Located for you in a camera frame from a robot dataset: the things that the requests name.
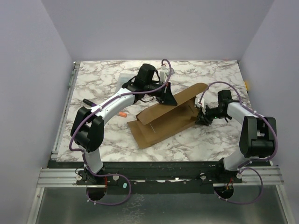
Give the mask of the brown cardboard box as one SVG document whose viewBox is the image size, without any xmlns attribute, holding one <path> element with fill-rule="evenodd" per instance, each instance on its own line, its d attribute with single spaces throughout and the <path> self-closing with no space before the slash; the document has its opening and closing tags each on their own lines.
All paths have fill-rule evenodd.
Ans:
<svg viewBox="0 0 299 224">
<path fill-rule="evenodd" d="M 140 149 L 157 144 L 195 125 L 199 108 L 195 98 L 207 87 L 196 83 L 174 95 L 177 106 L 154 104 L 136 115 L 136 120 L 128 122 L 131 133 Z"/>
</svg>

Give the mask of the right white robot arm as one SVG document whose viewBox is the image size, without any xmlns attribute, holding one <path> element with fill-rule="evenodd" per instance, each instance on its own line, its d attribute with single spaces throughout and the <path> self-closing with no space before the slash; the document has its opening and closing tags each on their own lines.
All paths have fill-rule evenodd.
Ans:
<svg viewBox="0 0 299 224">
<path fill-rule="evenodd" d="M 239 148 L 221 160 L 223 167 L 215 170 L 215 179 L 226 182 L 231 171 L 237 171 L 253 161 L 268 161 L 278 150 L 276 120 L 264 117 L 249 109 L 238 100 L 233 100 L 230 90 L 218 92 L 218 106 L 210 108 L 200 97 L 195 99 L 199 108 L 196 124 L 209 126 L 214 119 L 235 119 L 242 125 Z"/>
</svg>

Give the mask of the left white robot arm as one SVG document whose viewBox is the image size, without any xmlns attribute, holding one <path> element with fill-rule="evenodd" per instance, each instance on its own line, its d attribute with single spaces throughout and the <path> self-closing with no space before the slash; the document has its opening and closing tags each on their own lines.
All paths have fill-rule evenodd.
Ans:
<svg viewBox="0 0 299 224">
<path fill-rule="evenodd" d="M 169 82 L 173 74 L 172 67 L 168 72 L 157 71 L 154 66 L 144 63 L 137 75 L 125 82 L 113 96 L 90 109 L 81 107 L 77 111 L 69 145 L 76 143 L 78 148 L 69 149 L 82 153 L 85 169 L 88 170 L 87 179 L 91 183 L 98 184 L 103 180 L 100 146 L 108 121 L 123 109 L 142 100 L 145 95 L 155 97 L 159 104 L 177 106 Z"/>
</svg>

